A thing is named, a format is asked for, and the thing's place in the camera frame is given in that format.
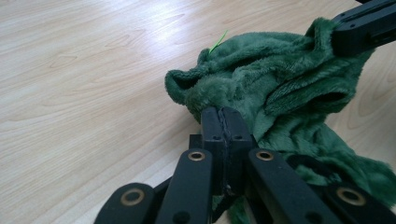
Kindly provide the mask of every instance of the black plastic part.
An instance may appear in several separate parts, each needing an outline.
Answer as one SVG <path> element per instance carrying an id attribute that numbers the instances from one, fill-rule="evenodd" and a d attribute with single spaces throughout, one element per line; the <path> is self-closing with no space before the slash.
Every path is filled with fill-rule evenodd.
<path id="1" fill-rule="evenodd" d="M 360 3 L 362 3 L 362 4 L 364 4 L 364 3 L 368 3 L 368 2 L 370 2 L 370 1 L 372 1 L 372 0 L 356 0 L 357 2 L 360 2 Z"/>
<path id="2" fill-rule="evenodd" d="M 230 107 L 209 107 L 201 114 L 201 125 L 202 134 L 190 135 L 190 148 L 201 147 L 212 153 L 213 194 L 242 195 L 243 161 L 257 143 L 241 114 Z"/>
<path id="3" fill-rule="evenodd" d="M 210 223 L 212 155 L 198 148 L 185 151 L 177 164 L 155 223 Z"/>
<path id="4" fill-rule="evenodd" d="M 275 223 L 342 223 L 277 152 L 251 150 L 247 174 Z"/>
<path id="5" fill-rule="evenodd" d="M 353 56 L 396 40 L 396 1 L 370 1 L 336 16 L 335 55 Z"/>
<path id="6" fill-rule="evenodd" d="M 245 190 L 244 162 L 248 152 L 255 146 L 255 140 L 248 131 L 248 126 L 241 114 L 230 108 L 224 107 L 220 110 L 220 121 L 227 130 L 229 152 L 225 158 L 226 179 L 228 193 L 231 195 L 243 195 Z"/>
<path id="7" fill-rule="evenodd" d="M 254 219 L 256 223 L 260 224 L 274 223 L 267 206 L 263 203 L 259 192 L 254 188 L 251 181 L 247 182 L 245 197 L 248 205 L 245 206 L 245 211 L 250 220 Z"/>
<path id="8" fill-rule="evenodd" d="M 165 181 L 163 181 L 160 185 L 154 188 L 155 192 L 155 204 L 151 208 L 151 213 L 157 216 L 157 212 L 161 208 L 161 204 L 163 203 L 163 198 L 165 197 L 165 193 L 168 190 L 169 184 L 171 183 L 172 177 L 169 177 Z"/>
<path id="9" fill-rule="evenodd" d="M 215 107 L 205 109 L 201 114 L 202 148 L 213 155 L 213 193 L 221 195 L 226 186 L 224 162 L 228 149 L 223 127 Z"/>
<path id="10" fill-rule="evenodd" d="M 396 224 L 396 216 L 363 189 L 347 183 L 324 188 L 327 205 L 345 221 L 353 224 Z"/>
<path id="11" fill-rule="evenodd" d="M 154 189 L 145 184 L 133 183 L 117 189 L 96 217 L 95 224 L 151 223 L 155 214 Z"/>

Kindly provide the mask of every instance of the wood grain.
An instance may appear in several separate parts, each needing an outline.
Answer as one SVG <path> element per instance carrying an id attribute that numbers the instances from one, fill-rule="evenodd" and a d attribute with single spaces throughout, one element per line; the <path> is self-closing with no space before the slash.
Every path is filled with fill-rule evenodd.
<path id="1" fill-rule="evenodd" d="M 172 175 L 199 125 L 163 77 L 252 31 L 303 34 L 351 0 L 0 1 L 0 222 L 92 223 L 118 187 Z M 328 124 L 396 168 L 396 45 Z M 219 223 L 226 223 L 224 217 Z"/>

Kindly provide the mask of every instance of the fuzzy fabric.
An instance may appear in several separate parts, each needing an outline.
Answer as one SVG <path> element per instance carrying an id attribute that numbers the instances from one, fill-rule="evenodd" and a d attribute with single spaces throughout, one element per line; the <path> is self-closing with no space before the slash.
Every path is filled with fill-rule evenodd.
<path id="1" fill-rule="evenodd" d="M 245 119 L 260 147 L 308 155 L 332 167 L 387 206 L 396 203 L 396 175 L 381 161 L 360 157 L 325 123 L 354 96 L 372 52 L 354 57 L 332 54 L 336 24 L 316 19 L 305 35 L 248 33 L 234 36 L 209 53 L 204 49 L 190 71 L 169 71 L 165 87 L 199 121 L 209 106 L 229 106 Z M 299 167 L 310 184 L 334 179 Z"/>

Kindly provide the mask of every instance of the green fabric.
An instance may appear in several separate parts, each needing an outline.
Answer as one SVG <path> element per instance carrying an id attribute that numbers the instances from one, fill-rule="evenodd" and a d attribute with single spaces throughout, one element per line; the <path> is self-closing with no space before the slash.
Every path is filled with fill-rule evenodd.
<path id="1" fill-rule="evenodd" d="M 238 110 L 260 147 L 287 158 L 303 154 L 340 171 L 387 206 L 396 203 L 396 176 L 389 166 L 357 156 L 324 120 L 354 96 L 361 69 L 372 52 L 335 57 L 336 24 L 317 19 L 306 35 L 248 33 L 234 36 L 210 54 L 204 49 L 190 71 L 169 71 L 165 87 L 199 121 L 209 106 Z M 312 170 L 296 172 L 326 185 Z"/>

